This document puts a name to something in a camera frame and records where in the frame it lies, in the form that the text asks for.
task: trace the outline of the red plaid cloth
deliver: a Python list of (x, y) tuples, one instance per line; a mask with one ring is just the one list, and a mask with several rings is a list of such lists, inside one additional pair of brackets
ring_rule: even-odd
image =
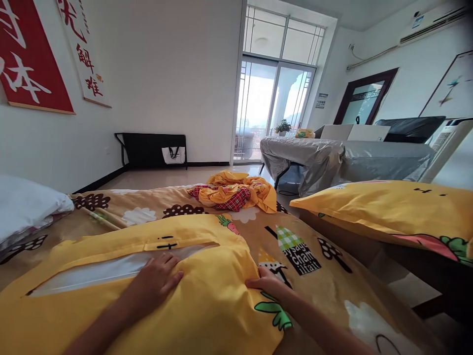
[[(189, 192), (189, 194), (198, 201), (199, 200), (199, 191), (202, 188), (209, 188), (212, 190), (218, 190), (218, 186), (212, 187), (209, 185), (196, 185), (192, 191)], [(246, 200), (250, 198), (250, 191), (246, 187), (239, 188), (238, 191), (235, 193), (235, 195), (232, 196), (231, 199), (229, 199), (226, 203), (224, 204), (216, 204), (213, 206), (216, 210), (232, 210), (235, 212), (240, 211), (240, 208), (242, 208), (246, 204)]]

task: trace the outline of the sliding glass door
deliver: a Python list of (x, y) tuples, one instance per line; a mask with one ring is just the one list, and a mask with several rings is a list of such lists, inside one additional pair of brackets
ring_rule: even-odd
[(315, 68), (244, 56), (241, 63), (234, 163), (260, 162), (260, 141), (286, 119), (294, 136)]

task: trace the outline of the framed picture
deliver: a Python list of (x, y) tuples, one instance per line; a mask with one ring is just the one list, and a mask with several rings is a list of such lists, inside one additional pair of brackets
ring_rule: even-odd
[(419, 117), (473, 117), (472, 93), (473, 50), (455, 57)]

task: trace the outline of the glass door panel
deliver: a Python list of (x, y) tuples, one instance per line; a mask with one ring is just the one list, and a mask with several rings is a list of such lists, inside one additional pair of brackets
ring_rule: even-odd
[(384, 80), (355, 88), (342, 124), (366, 124), (383, 85)]
[(286, 136), (296, 135), (313, 74), (312, 68), (280, 63), (268, 135), (276, 134), (274, 128), (283, 119), (292, 127)]
[(244, 58), (241, 63), (234, 162), (260, 162), (260, 141), (266, 136), (277, 63)]

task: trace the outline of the white tote bag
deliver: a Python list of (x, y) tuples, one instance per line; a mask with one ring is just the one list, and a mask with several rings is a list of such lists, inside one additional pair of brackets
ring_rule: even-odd
[(161, 148), (166, 164), (184, 164), (186, 161), (185, 147)]

